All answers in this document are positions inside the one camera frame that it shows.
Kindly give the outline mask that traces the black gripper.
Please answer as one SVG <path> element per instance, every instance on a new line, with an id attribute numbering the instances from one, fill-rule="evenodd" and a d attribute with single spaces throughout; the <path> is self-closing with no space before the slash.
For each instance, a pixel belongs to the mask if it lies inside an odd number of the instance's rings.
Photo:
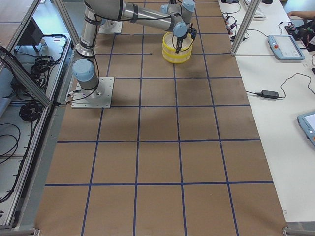
<path id="1" fill-rule="evenodd" d="M 177 38 L 175 53 L 178 54 L 181 51 L 181 48 L 188 48 L 188 47 L 189 47 L 189 37 L 186 34 L 182 37 Z"/>

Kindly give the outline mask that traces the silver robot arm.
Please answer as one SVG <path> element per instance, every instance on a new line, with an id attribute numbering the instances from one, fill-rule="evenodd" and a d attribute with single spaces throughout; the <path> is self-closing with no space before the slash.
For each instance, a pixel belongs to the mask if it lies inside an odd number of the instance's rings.
<path id="1" fill-rule="evenodd" d="M 197 30 L 191 23 L 195 2 L 184 0 L 180 4 L 171 1 L 159 11 L 143 8 L 123 0 L 86 0 L 80 41 L 75 47 L 72 73 L 81 87 L 80 99 L 95 100 L 102 96 L 99 68 L 95 56 L 97 36 L 101 26 L 107 32 L 121 22 L 140 24 L 166 32 L 175 37 L 175 52 L 183 51 L 183 40 L 188 35 L 195 39 Z"/>

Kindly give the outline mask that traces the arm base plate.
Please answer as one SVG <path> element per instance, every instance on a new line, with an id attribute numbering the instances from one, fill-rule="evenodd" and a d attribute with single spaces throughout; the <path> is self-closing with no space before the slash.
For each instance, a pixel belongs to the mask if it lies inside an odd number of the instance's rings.
<path id="1" fill-rule="evenodd" d="M 110 21 L 103 19 L 99 28 L 98 33 L 101 34 L 115 34 L 122 32 L 122 22 Z"/>
<path id="2" fill-rule="evenodd" d="M 86 91 L 81 89 L 77 82 L 76 89 L 80 92 L 74 94 L 74 101 L 71 107 L 74 109 L 98 109 L 111 107 L 112 93 L 114 87 L 114 77 L 101 77 L 98 88 L 92 95 L 88 95 L 93 91 Z"/>

